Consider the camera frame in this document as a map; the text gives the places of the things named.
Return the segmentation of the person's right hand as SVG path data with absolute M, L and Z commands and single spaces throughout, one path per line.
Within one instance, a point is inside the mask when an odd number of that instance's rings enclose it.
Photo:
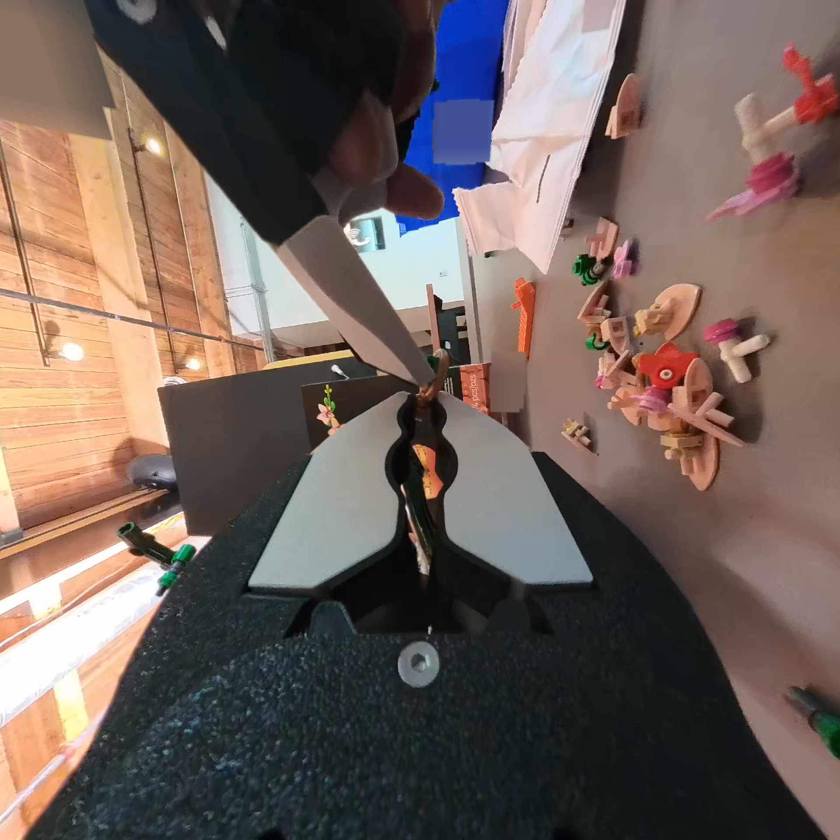
M 407 39 L 392 105 L 366 92 L 332 147 L 327 165 L 350 184 L 386 181 L 384 209 L 395 215 L 433 220 L 445 197 L 435 183 L 398 160 L 397 134 L 413 127 L 427 96 L 436 88 L 436 35 L 446 1 L 392 2 Z

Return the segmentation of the brick orchid model in pot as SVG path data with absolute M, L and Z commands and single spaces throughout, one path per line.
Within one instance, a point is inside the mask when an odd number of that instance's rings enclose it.
M 152 560 L 161 567 L 163 575 L 157 584 L 158 597 L 168 593 L 197 553 L 196 547 L 189 543 L 177 550 L 170 549 L 133 522 L 122 525 L 117 530 L 117 536 L 129 548 L 131 554 Z

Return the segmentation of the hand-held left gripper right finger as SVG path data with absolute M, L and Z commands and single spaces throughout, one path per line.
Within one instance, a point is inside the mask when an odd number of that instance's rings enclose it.
M 441 608 L 481 632 L 549 632 L 534 596 L 588 590 L 593 573 L 531 449 L 504 425 L 442 392 L 432 409 L 444 480 L 432 560 Z

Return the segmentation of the dark grey panel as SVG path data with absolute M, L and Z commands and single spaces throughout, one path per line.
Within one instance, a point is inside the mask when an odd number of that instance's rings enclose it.
M 159 388 L 187 531 L 214 536 L 309 455 L 303 385 L 374 375 L 350 356 Z

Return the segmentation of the pile of bricks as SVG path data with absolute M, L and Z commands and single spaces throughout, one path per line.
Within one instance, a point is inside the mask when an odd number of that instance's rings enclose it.
M 834 74 L 815 77 L 812 59 L 794 43 L 785 47 L 782 67 L 798 79 L 801 91 L 789 108 L 770 119 L 763 117 L 753 94 L 738 102 L 734 111 L 752 168 L 746 189 L 710 213 L 711 222 L 743 217 L 793 198 L 801 176 L 794 154 L 780 148 L 779 136 L 838 111 Z M 591 327 L 587 347 L 603 351 L 595 385 L 613 391 L 609 410 L 619 411 L 633 425 L 646 424 L 659 432 L 667 461 L 677 463 L 695 488 L 708 490 L 718 475 L 720 444 L 745 443 L 728 430 L 733 417 L 719 409 L 723 394 L 715 390 L 706 362 L 675 343 L 695 316 L 700 289 L 688 283 L 668 287 L 649 308 L 636 312 L 630 329 L 624 318 L 607 317 L 607 296 L 601 294 L 605 283 L 593 281 L 594 271 L 605 260 L 605 256 L 583 255 L 574 265 L 582 282 L 592 287 L 578 319 Z

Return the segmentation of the blue plastic bin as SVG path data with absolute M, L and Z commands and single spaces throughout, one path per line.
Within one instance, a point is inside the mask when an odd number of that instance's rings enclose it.
M 444 208 L 433 220 L 396 215 L 400 235 L 456 217 L 459 213 L 453 191 L 482 185 L 490 154 L 491 121 L 501 68 L 502 36 L 508 1 L 457 1 L 446 6 L 436 36 L 437 88 L 424 101 L 416 117 L 405 162 L 427 175 L 444 195 Z M 436 106 L 450 102 L 482 102 L 468 107 L 478 118 L 474 135 L 483 160 L 455 164 L 434 158 Z

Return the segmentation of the orange brick separator tool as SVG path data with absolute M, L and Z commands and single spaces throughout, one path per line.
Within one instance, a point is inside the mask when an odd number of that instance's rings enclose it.
M 534 310 L 536 307 L 537 290 L 529 280 L 520 277 L 514 283 L 516 300 L 511 309 L 519 311 L 518 352 L 524 355 L 526 361 L 530 359 Z

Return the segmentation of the small brick orchid flower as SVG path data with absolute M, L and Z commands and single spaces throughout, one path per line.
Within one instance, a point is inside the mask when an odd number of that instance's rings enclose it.
M 433 373 L 429 383 L 419 388 L 416 396 L 416 413 L 424 412 L 434 406 L 438 395 L 445 388 L 451 358 L 446 349 L 438 349 L 426 356 L 426 363 Z

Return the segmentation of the grey desk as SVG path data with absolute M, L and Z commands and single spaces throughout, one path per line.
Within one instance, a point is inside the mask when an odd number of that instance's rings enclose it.
M 795 42 L 838 73 L 839 3 L 628 2 L 614 76 L 551 267 L 512 250 L 474 260 L 482 353 L 514 350 L 518 277 L 538 287 L 522 428 L 648 546 L 692 601 L 752 729 L 828 838 L 838 761 L 787 686 L 838 697 L 838 119 L 787 135 L 800 196 L 707 224 L 749 168 L 734 105 L 772 116 L 795 98 Z M 696 490 L 658 438 L 606 408 L 575 321 L 573 258 L 598 217 L 639 247 L 616 284 L 631 319 L 676 282 L 701 286 L 680 339 L 703 353 L 733 432 L 712 488 Z

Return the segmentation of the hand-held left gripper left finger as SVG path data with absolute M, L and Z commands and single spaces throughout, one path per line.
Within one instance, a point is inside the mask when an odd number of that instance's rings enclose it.
M 415 397 L 398 392 L 316 447 L 248 578 L 248 593 L 303 600 L 289 632 L 426 632 L 426 580 L 402 483 Z

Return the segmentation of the black orchid set box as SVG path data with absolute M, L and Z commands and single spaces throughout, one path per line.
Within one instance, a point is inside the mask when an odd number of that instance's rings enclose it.
M 488 415 L 489 378 L 489 363 L 450 367 L 443 392 Z M 310 448 L 320 446 L 342 425 L 407 389 L 405 383 L 388 374 L 303 385 L 301 398 Z M 428 500 L 435 499 L 444 486 L 436 464 L 438 445 L 435 440 L 430 416 L 421 415 L 416 420 L 413 447 L 423 468 L 423 488 Z

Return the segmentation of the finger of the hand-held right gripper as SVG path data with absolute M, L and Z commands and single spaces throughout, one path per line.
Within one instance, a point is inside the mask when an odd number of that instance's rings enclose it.
M 275 251 L 359 361 L 419 387 L 432 382 L 432 366 L 336 218 L 314 218 Z
M 385 207 L 386 181 L 350 184 L 325 166 L 312 177 L 312 184 L 329 215 L 335 217 L 340 225 Z

